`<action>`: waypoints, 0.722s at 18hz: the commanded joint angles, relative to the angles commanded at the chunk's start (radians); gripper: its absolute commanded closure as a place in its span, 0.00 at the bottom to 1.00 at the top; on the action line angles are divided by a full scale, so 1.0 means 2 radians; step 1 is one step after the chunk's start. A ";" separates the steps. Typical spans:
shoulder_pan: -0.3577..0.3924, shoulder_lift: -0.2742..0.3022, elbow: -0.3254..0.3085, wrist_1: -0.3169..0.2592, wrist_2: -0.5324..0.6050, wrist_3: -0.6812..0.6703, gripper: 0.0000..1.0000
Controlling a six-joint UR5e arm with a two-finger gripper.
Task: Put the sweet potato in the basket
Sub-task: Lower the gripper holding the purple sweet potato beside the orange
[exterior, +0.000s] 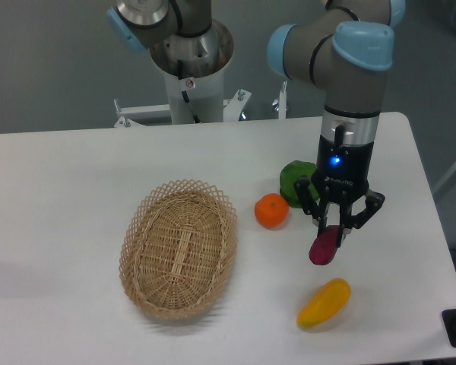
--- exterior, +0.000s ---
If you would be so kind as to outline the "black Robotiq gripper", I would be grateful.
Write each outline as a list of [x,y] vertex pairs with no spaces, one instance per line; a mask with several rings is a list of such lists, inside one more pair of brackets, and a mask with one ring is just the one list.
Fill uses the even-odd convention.
[[[316,171],[309,177],[300,177],[294,183],[302,210],[313,218],[318,227],[317,236],[327,226],[328,203],[339,205],[337,247],[340,247],[353,228],[363,227],[384,202],[385,196],[368,191],[368,172],[374,144],[340,145],[324,137],[318,143]],[[316,201],[311,193],[314,186],[319,194]],[[365,196],[365,208],[352,215],[353,203]]]

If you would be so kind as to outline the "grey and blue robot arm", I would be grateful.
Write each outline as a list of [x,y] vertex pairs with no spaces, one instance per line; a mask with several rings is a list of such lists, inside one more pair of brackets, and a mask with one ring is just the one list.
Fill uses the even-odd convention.
[[[271,69],[325,91],[316,170],[295,182],[299,202],[318,228],[314,247],[339,247],[383,205],[367,180],[392,66],[394,26],[403,1],[328,1],[316,22],[284,25],[268,42]],[[169,99],[177,123],[219,122],[222,85],[201,85],[233,55],[227,29],[209,1],[119,1],[107,12],[133,52],[149,51],[173,82]]]

